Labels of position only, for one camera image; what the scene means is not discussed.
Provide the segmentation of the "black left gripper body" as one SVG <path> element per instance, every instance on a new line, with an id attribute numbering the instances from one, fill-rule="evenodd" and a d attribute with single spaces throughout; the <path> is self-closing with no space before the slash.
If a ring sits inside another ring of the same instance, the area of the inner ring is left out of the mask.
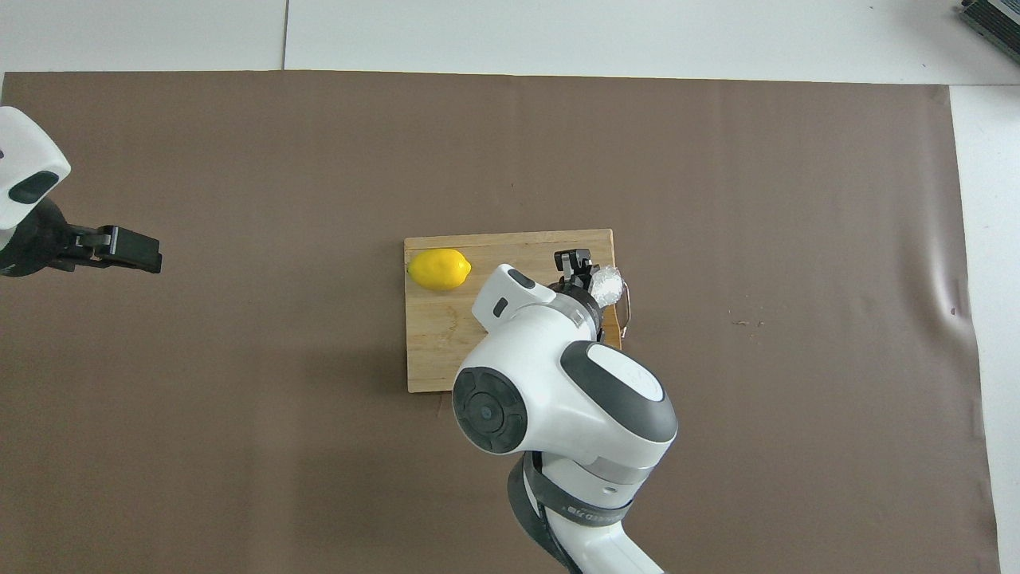
<path id="1" fill-rule="evenodd" d="M 42 199 L 2 248 L 1 275 L 26 277 L 46 268 L 74 271 L 76 264 L 62 261 L 74 237 L 61 208 L 51 199 Z"/>

